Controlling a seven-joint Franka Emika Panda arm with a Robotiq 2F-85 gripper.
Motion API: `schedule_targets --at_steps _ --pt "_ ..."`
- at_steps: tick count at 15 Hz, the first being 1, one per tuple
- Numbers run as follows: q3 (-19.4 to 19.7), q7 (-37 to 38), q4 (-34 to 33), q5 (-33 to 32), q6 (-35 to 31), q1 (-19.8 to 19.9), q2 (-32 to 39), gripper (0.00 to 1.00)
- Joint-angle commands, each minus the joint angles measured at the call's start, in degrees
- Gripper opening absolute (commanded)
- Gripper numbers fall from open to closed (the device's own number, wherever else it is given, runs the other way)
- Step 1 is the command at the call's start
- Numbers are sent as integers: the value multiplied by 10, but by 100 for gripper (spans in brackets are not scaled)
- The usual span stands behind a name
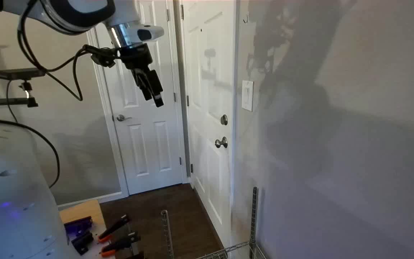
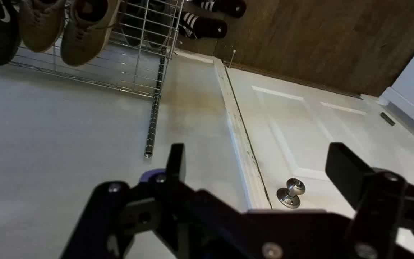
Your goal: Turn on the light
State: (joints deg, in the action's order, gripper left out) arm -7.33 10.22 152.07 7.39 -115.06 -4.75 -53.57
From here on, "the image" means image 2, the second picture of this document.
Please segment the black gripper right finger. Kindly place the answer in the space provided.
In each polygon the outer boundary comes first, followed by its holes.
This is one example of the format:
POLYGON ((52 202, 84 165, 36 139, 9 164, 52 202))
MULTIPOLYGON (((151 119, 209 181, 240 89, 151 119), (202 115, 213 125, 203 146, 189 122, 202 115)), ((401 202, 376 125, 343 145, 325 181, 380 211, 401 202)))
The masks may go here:
POLYGON ((414 184, 374 168, 344 142, 331 142, 325 172, 355 210, 345 241, 355 259, 414 259, 397 243, 400 228, 414 235, 414 184))

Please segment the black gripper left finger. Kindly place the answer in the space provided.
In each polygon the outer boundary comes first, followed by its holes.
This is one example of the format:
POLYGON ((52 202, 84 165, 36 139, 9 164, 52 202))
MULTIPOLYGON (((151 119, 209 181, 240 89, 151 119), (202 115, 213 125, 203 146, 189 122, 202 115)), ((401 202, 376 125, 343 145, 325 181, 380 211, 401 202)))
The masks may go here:
POLYGON ((240 212, 184 182, 186 146, 137 185, 98 184, 61 259, 125 259, 138 234, 151 231, 176 259, 285 259, 291 248, 272 234, 265 214, 240 212))

